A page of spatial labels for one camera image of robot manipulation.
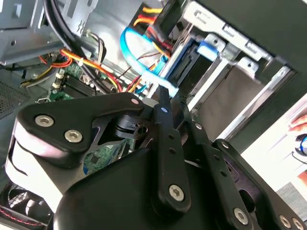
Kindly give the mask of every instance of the orange wire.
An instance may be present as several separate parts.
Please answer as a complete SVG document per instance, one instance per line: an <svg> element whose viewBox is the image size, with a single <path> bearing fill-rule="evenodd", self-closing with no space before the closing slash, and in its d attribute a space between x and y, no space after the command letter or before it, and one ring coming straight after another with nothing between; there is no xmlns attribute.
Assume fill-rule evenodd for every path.
<svg viewBox="0 0 307 230"><path fill-rule="evenodd" d="M39 59L41 60L41 62L43 62L44 64L47 64L46 60L44 60L41 56L39 56ZM68 57L68 60L63 62L63 63L52 63L51 67L53 68L65 68L69 65L72 64L72 58Z"/></svg>
<svg viewBox="0 0 307 230"><path fill-rule="evenodd" d="M70 52L68 50L64 50L64 49L61 50L61 54L65 55L67 57L71 56L71 57L75 58L76 60L80 60L81 59L78 55L76 55L76 54L74 54L74 53L72 53L72 52ZM121 87L120 83L118 82L118 80L115 79L115 77L110 72L108 72L104 68L102 68L100 66L100 64L98 64L96 62L93 62L93 61L90 61L88 59L83 59L83 63L88 65L88 66L91 66L91 67L93 67L95 69L98 69L100 72L106 74L109 77L109 79L112 80L116 84L116 86L118 88L118 91L122 92L122 87Z"/></svg>

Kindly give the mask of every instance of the red wire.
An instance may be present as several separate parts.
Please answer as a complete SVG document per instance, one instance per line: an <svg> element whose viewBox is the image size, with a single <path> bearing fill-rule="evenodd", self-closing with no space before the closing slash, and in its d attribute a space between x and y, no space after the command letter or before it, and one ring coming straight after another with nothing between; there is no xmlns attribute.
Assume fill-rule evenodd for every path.
<svg viewBox="0 0 307 230"><path fill-rule="evenodd" d="M158 40L158 42L160 42L164 47L166 47L167 49L172 49L172 46L170 44L167 44L165 42L161 42L161 40L159 39L157 33L153 30L153 28L148 27L147 30L154 36L155 39Z"/></svg>
<svg viewBox="0 0 307 230"><path fill-rule="evenodd" d="M46 60L44 60L41 56L39 56L39 59L44 63L44 64L47 64ZM54 68L65 68L69 65L72 64L72 58L68 58L67 61L63 62L63 63L53 63L51 64L52 67Z"/></svg>
<svg viewBox="0 0 307 230"><path fill-rule="evenodd" d="M10 214L6 213L4 210L2 210L2 208L0 208L0 212L1 212L3 215L5 215L6 217L8 217L8 218L10 218L10 219L12 219L12 220L15 220L15 221L17 221L17 222L19 222L19 223L23 223L23 224L25 224L25 225L30 225L30 226L43 226L43 224L35 224L35 223L32 223L32 222L25 222L25 221L23 221L23 220L21 220L21 219L18 219L18 218L16 218L16 217L13 217L12 215L10 215Z"/></svg>

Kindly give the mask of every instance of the bolt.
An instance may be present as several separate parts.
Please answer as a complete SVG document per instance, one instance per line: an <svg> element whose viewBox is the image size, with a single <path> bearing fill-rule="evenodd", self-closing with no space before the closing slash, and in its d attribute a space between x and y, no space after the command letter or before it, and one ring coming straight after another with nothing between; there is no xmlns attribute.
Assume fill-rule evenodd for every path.
<svg viewBox="0 0 307 230"><path fill-rule="evenodd" d="M291 224L290 222L286 219L286 217L284 217L283 215L279 215L279 219L280 221L283 223L283 225L286 227L286 228L291 228Z"/></svg>
<svg viewBox="0 0 307 230"><path fill-rule="evenodd" d="M136 100L136 99L131 99L131 101L132 101L132 103L134 103L134 104L139 104L139 101Z"/></svg>
<svg viewBox="0 0 307 230"><path fill-rule="evenodd" d="M198 123L195 123L195 126L196 126L196 128L198 128L198 129L202 129L201 125L198 124Z"/></svg>
<svg viewBox="0 0 307 230"><path fill-rule="evenodd" d="M35 123L41 127L50 127L54 124L54 120L47 115L40 115L35 118Z"/></svg>
<svg viewBox="0 0 307 230"><path fill-rule="evenodd" d="M82 134L77 130L68 130L64 134L65 139L71 143L79 143L82 141Z"/></svg>
<svg viewBox="0 0 307 230"><path fill-rule="evenodd" d="M224 141L222 141L222 145L223 145L226 149L229 148L228 144L227 144L226 142L224 142Z"/></svg>
<svg viewBox="0 0 307 230"><path fill-rule="evenodd" d="M169 194L176 200L176 201L183 201L184 193L182 189L178 185L171 185L169 187Z"/></svg>
<svg viewBox="0 0 307 230"><path fill-rule="evenodd" d="M234 214L236 216L236 219L239 220L241 224L248 225L248 217L241 209L236 207L234 209Z"/></svg>
<svg viewBox="0 0 307 230"><path fill-rule="evenodd" d="M162 108L161 108L161 110L162 110L163 112L165 112L165 113L167 113L167 112L168 112L168 110L167 110L167 109L165 109L164 107L162 107Z"/></svg>
<svg viewBox="0 0 307 230"><path fill-rule="evenodd" d="M293 223L295 224L295 226L299 229L299 230L304 230L303 225L295 218L292 218Z"/></svg>

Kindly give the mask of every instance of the black cable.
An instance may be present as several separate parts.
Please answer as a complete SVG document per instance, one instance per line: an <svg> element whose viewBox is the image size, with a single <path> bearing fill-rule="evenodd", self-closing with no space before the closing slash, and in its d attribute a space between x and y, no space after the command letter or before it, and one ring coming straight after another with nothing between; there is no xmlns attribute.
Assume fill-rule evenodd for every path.
<svg viewBox="0 0 307 230"><path fill-rule="evenodd" d="M81 57L85 57L83 50L81 49L81 47L77 43L78 41L77 41L76 37L74 36L74 34L71 32L71 30L68 28L68 26L64 22L64 19L63 19L61 13L60 13L58 4L56 3L55 0L50 0L50 3L51 3L53 15L54 15L55 19L57 20L57 23L58 23L60 29L67 36L67 38L71 41L71 46L73 47L73 51L77 55L79 55Z"/></svg>
<svg viewBox="0 0 307 230"><path fill-rule="evenodd" d="M58 18L55 18L55 14L53 12L51 2L52 2L52 4L55 3L54 0L51 0L51 1L50 0L44 0L43 1L44 9L45 9L45 15L46 15L46 18L49 22L49 25L52 27L53 31L56 33L56 35L59 37L59 39L62 41L62 43L64 44L64 46L68 50L76 53L77 55L79 55L83 58L86 58L82 49L76 43L74 43L76 41L76 39L72 38L74 36L72 35L71 31L66 26L65 22L63 21L62 16L60 15L60 13L58 11L57 11L57 15L60 15L60 16ZM66 29L65 31L67 32L67 34L64 33L63 29L58 24L58 21L65 27L64 30ZM89 67L87 67L86 65L82 65L81 69L95 83L96 87L101 91L101 93L103 93L103 94L111 93L111 90L107 86L105 86L104 84L102 84L100 82L98 77L95 75L94 70L89 69Z"/></svg>
<svg viewBox="0 0 307 230"><path fill-rule="evenodd" d="M106 57L106 45L105 45L105 42L97 34L94 34L92 32L91 32L91 34L93 34L95 37L98 37L98 40L96 38L92 37L96 42L98 42L98 50L101 49L100 43L102 43L102 49L103 49L102 58L101 58L101 60L98 60L98 63L102 63L104 61L105 57Z"/></svg>
<svg viewBox="0 0 307 230"><path fill-rule="evenodd" d="M299 162L301 162L301 163L303 163L303 164L307 164L307 162L301 161L300 159L296 158L296 157L294 156L294 152L293 152L293 151L292 151L291 155L292 155L292 157L293 157L294 159L296 159L297 161L299 161Z"/></svg>

